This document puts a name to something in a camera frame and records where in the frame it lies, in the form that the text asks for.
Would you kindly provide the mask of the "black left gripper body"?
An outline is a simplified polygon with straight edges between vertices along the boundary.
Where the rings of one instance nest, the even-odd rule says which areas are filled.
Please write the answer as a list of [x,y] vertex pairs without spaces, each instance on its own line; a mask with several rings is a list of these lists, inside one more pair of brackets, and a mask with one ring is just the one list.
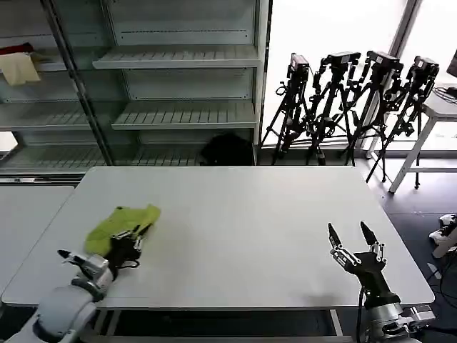
[[120,269],[135,269],[140,266],[138,253],[134,249],[134,240],[113,240],[110,238],[111,248],[106,255],[106,260],[109,262],[109,270],[113,278],[117,278]]

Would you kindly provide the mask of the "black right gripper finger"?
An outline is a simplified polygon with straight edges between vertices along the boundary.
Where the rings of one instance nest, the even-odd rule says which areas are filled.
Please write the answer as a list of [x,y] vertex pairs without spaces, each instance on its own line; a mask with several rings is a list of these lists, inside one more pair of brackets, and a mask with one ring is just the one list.
[[350,269],[359,265],[359,260],[356,256],[350,253],[341,243],[336,230],[331,223],[328,223],[328,238],[332,249],[331,256],[344,268]]
[[365,222],[360,222],[361,231],[368,245],[368,251],[372,253],[377,262],[386,263],[385,257],[385,244],[381,243],[377,238],[374,232],[368,227]]

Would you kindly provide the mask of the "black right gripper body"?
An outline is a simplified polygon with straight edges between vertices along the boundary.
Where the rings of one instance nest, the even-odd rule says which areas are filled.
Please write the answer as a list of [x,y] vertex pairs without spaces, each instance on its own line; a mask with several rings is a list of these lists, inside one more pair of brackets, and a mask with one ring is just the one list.
[[364,288],[366,300],[365,306],[383,306],[387,304],[399,304],[400,298],[393,293],[382,273],[385,262],[377,260],[373,252],[355,253],[361,263],[353,268],[353,274],[358,278]]

